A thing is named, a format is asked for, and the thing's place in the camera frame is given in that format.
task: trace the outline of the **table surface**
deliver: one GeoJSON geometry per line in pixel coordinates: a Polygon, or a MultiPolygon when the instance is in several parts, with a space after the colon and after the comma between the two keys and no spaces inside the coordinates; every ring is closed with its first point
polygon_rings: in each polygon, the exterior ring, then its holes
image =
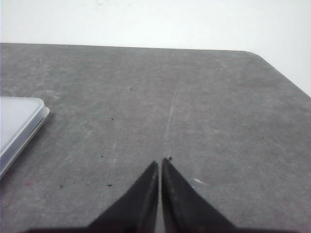
{"type": "Polygon", "coordinates": [[[164,157],[237,226],[311,231],[311,99],[253,53],[2,44],[1,91],[51,111],[1,180],[3,233],[86,226],[164,157]]]}

